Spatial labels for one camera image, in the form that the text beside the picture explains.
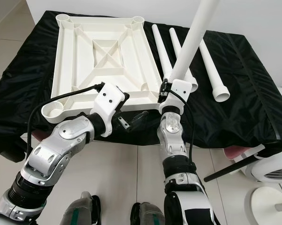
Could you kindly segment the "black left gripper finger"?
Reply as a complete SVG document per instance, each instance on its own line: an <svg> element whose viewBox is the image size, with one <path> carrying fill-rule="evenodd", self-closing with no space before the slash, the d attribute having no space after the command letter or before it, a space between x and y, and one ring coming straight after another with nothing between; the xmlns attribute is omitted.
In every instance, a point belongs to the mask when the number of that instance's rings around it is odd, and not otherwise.
<svg viewBox="0 0 282 225"><path fill-rule="evenodd" d="M139 124L143 123L146 120L146 116L149 114L148 111L142 111L141 113L137 114L130 120L130 126L138 126Z"/></svg>

